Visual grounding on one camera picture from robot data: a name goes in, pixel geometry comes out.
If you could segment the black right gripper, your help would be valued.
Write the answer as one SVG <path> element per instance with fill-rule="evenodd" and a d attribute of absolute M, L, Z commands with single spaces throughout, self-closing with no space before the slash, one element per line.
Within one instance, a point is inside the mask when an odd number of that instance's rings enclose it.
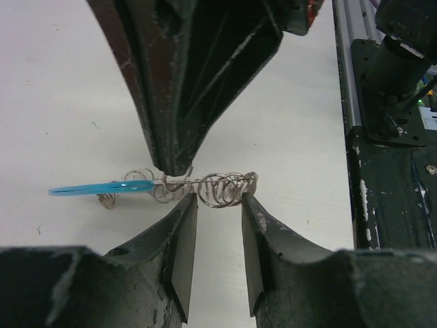
<path fill-rule="evenodd" d="M 212 125 L 277 52 L 305 36 L 324 0 L 157 1 L 156 165 L 181 176 Z"/>

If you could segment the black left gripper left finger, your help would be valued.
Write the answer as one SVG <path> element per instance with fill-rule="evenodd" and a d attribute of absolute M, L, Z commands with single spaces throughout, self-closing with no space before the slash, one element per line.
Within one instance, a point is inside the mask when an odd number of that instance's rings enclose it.
<path fill-rule="evenodd" d="M 181 327 L 188 321 L 197 196 L 101 256 L 82 246 L 1 249 L 2 327 Z"/>

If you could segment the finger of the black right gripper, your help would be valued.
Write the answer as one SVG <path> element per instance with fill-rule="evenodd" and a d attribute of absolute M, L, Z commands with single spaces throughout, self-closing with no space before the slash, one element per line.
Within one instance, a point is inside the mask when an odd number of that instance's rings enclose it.
<path fill-rule="evenodd" d="M 185 174 L 176 104 L 182 19 L 167 1 L 89 1 L 134 101 L 154 165 Z"/>

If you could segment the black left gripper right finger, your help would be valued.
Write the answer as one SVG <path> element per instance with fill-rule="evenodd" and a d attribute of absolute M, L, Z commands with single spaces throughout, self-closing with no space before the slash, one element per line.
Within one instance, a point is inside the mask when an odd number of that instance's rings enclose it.
<path fill-rule="evenodd" d="M 330 251 L 242 196 L 249 312 L 258 327 L 435 327 L 436 252 Z"/>

